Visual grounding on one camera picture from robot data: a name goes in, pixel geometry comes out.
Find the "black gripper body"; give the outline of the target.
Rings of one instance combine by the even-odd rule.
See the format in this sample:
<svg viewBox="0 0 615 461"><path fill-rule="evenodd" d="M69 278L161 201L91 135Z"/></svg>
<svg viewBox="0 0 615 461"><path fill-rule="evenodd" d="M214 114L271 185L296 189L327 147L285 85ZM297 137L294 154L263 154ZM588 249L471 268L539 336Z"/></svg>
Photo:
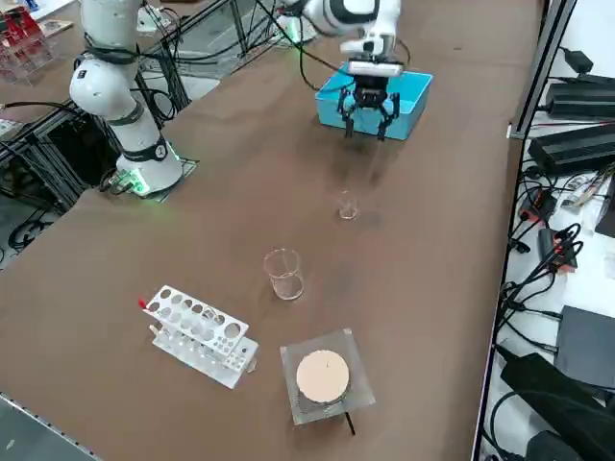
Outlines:
<svg viewBox="0 0 615 461"><path fill-rule="evenodd" d="M359 108L379 108L387 99L388 79L379 76L355 76L353 96Z"/></svg>

